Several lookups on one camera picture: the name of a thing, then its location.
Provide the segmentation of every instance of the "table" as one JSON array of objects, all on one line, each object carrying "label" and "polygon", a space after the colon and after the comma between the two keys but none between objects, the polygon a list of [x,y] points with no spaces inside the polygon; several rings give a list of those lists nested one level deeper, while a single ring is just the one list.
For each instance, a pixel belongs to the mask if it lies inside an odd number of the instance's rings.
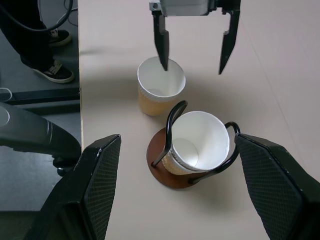
[{"label": "table", "polygon": [[[137,68],[157,55],[148,1],[79,0],[78,6],[82,145],[122,137],[106,239],[268,239],[240,159],[185,190],[166,188],[151,175],[147,146],[167,116],[149,117],[138,107]],[[189,102],[186,111],[235,121],[243,133],[285,146],[318,181],[319,6],[316,0],[243,1],[236,47],[222,75],[229,18],[217,11],[167,19],[170,58],[186,74],[180,96]]]}]

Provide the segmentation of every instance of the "wooden coaster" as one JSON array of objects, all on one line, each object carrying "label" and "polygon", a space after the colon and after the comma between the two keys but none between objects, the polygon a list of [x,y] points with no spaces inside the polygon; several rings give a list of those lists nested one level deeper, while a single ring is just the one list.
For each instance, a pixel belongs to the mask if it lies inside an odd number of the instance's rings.
[{"label": "wooden coaster", "polygon": [[173,175],[165,169],[162,161],[160,161],[156,167],[152,167],[152,162],[157,160],[158,156],[165,147],[165,143],[166,128],[163,128],[153,136],[146,151],[146,161],[148,167],[155,179],[157,179],[161,184],[172,189],[184,189],[195,184],[190,184],[188,182],[190,178],[196,178],[206,174],[205,172],[202,172],[188,175]]}]

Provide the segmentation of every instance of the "sneaker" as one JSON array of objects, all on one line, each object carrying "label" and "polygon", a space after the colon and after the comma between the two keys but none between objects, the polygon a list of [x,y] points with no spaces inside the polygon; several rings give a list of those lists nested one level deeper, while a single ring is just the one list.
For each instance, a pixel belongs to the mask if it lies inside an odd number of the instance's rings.
[{"label": "sneaker", "polygon": [[53,65],[47,71],[40,71],[34,68],[33,70],[57,84],[66,84],[75,79],[74,73],[57,60],[54,61]]},{"label": "sneaker", "polygon": [[51,39],[49,41],[49,47],[61,47],[71,42],[72,37],[66,30],[52,30],[50,32]]}]

